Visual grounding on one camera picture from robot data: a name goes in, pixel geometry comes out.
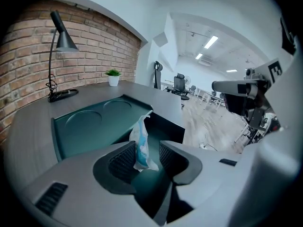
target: white ceiling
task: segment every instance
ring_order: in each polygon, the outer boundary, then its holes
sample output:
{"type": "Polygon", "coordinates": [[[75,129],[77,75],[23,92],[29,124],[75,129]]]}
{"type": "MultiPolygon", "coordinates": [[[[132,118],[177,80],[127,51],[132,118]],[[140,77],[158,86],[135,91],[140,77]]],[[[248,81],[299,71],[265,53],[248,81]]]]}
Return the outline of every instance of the white ceiling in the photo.
{"type": "Polygon", "coordinates": [[[211,27],[175,21],[179,56],[195,58],[199,53],[201,66],[210,65],[232,79],[243,79],[245,68],[257,67],[264,62],[251,49],[233,37],[211,27]],[[219,39],[208,49],[204,46],[213,36],[219,39]],[[236,69],[238,72],[226,72],[236,69]]]}

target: potted plant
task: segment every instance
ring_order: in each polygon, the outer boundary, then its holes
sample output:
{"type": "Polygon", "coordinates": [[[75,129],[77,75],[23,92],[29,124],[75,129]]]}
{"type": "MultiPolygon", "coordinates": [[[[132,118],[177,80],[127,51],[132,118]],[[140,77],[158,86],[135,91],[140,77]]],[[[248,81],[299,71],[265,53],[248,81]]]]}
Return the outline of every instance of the potted plant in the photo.
{"type": "Polygon", "coordinates": [[[110,86],[118,86],[118,82],[119,82],[119,77],[121,75],[121,73],[115,69],[112,70],[108,70],[107,72],[105,72],[105,74],[108,75],[108,82],[110,86]]]}

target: desk lamp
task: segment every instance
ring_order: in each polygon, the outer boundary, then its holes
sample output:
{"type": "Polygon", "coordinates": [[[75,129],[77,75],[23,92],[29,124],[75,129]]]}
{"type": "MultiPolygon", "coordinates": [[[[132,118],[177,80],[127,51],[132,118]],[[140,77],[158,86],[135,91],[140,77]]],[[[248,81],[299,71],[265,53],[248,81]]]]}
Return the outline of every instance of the desk lamp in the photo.
{"type": "Polygon", "coordinates": [[[50,93],[48,95],[49,96],[48,101],[50,103],[67,98],[67,97],[74,96],[78,93],[78,90],[76,90],[76,89],[68,89],[68,90],[57,92],[57,83],[54,80],[52,80],[52,76],[54,78],[55,78],[55,76],[53,74],[51,74],[51,60],[52,60],[53,43],[55,41],[55,36],[56,36],[57,30],[59,32],[59,38],[58,38],[57,47],[56,47],[57,51],[77,52],[78,48],[76,47],[75,43],[72,41],[70,35],[68,34],[68,32],[61,20],[59,12],[57,10],[52,12],[51,17],[52,17],[53,23],[56,26],[56,29],[53,33],[53,40],[52,40],[51,51],[50,51],[50,55],[49,55],[49,64],[48,64],[49,82],[46,84],[50,90],[50,93]]]}

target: black office chair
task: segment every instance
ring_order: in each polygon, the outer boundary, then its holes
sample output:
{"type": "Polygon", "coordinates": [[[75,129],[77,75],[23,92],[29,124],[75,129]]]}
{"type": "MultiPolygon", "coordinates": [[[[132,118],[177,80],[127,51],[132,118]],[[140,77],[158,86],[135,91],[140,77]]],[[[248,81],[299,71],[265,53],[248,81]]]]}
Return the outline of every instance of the black office chair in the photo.
{"type": "Polygon", "coordinates": [[[179,95],[181,97],[181,100],[189,100],[189,97],[187,94],[189,91],[185,89],[185,80],[184,75],[178,73],[176,77],[174,77],[174,91],[172,91],[173,94],[179,95]]]}
{"type": "MultiPolygon", "coordinates": [[[[215,91],[212,91],[212,95],[213,96],[216,96],[217,95],[217,92],[215,91]]],[[[215,100],[217,100],[215,97],[210,97],[210,101],[209,101],[209,104],[213,103],[213,104],[216,104],[215,100]]]]}
{"type": "Polygon", "coordinates": [[[161,90],[161,71],[163,69],[163,66],[156,61],[154,64],[155,68],[155,84],[153,85],[154,88],[161,90]]]}
{"type": "Polygon", "coordinates": [[[196,90],[196,86],[192,85],[191,88],[189,89],[189,93],[195,95],[195,90],[196,90]]]}

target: vent grille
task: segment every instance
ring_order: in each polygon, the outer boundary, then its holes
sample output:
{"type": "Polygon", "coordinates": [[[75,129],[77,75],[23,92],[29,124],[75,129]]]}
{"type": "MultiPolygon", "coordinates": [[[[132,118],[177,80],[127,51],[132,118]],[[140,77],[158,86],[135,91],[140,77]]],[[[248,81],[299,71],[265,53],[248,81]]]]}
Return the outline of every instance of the vent grille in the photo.
{"type": "Polygon", "coordinates": [[[199,60],[198,63],[199,63],[200,65],[203,65],[203,66],[212,66],[212,65],[213,65],[211,62],[205,61],[205,60],[202,60],[202,59],[199,60]]]}
{"type": "Polygon", "coordinates": [[[67,187],[62,183],[53,183],[36,203],[36,207],[46,215],[51,216],[67,187]]]}

